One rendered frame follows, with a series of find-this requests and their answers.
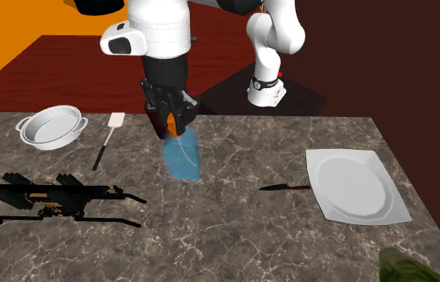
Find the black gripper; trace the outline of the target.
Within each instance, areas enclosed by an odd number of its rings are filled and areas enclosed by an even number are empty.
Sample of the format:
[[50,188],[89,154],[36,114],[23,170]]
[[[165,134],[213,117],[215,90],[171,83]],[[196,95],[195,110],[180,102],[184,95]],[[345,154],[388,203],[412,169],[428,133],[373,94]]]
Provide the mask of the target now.
[[[188,80],[188,55],[182,54],[175,58],[152,58],[142,57],[143,70],[146,81],[154,87],[170,87],[180,95],[186,90]],[[167,124],[163,114],[167,108],[165,106],[152,106],[149,102],[144,104],[147,117],[160,139],[167,137]],[[180,137],[186,131],[186,127],[191,123],[199,109],[199,104],[183,102],[174,107],[169,113],[169,134],[171,137]]]

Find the blue bottle with orange cap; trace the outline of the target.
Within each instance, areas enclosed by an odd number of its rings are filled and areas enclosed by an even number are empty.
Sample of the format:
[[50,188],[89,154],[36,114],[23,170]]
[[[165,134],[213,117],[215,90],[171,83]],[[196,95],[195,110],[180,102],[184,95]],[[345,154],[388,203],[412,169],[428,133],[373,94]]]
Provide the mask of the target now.
[[175,179],[200,179],[200,150],[195,132],[185,127],[182,135],[176,132],[172,113],[167,118],[167,134],[163,144],[163,157],[168,171]]

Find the black crossbow toy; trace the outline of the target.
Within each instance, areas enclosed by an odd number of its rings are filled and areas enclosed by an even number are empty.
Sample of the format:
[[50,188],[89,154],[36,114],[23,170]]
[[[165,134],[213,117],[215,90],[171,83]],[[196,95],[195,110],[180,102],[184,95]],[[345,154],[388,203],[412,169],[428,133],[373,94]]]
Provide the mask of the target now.
[[85,207],[93,199],[133,199],[145,204],[145,199],[126,193],[115,185],[84,185],[71,174],[59,174],[55,183],[36,184],[19,173],[5,173],[0,183],[0,201],[20,210],[30,210],[36,205],[43,209],[36,216],[0,216],[5,221],[41,221],[49,217],[71,217],[79,222],[121,223],[135,228],[141,225],[122,218],[87,218]]

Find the dark green rounded object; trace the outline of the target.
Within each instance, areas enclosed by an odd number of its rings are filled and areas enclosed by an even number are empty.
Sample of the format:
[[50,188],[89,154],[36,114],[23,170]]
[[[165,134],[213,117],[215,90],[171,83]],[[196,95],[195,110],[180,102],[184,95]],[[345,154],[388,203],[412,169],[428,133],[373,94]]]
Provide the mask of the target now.
[[440,282],[440,274],[395,248],[379,253],[380,282]]

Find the dark robot stand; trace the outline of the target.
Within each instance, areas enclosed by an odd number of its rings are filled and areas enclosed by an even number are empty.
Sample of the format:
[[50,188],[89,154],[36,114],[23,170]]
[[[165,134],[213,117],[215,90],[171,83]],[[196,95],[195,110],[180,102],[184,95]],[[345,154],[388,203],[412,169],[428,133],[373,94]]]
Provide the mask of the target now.
[[327,98],[294,82],[281,78],[287,93],[276,107],[257,107],[248,101],[247,87],[254,63],[216,84],[199,96],[201,115],[318,116]]

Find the white square plate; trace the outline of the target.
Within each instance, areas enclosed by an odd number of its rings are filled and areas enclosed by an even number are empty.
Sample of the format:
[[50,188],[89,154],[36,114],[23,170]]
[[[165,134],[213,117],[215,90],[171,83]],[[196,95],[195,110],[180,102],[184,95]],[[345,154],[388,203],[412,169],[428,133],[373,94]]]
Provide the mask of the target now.
[[306,151],[310,186],[327,220],[356,225],[403,224],[412,220],[375,151]]

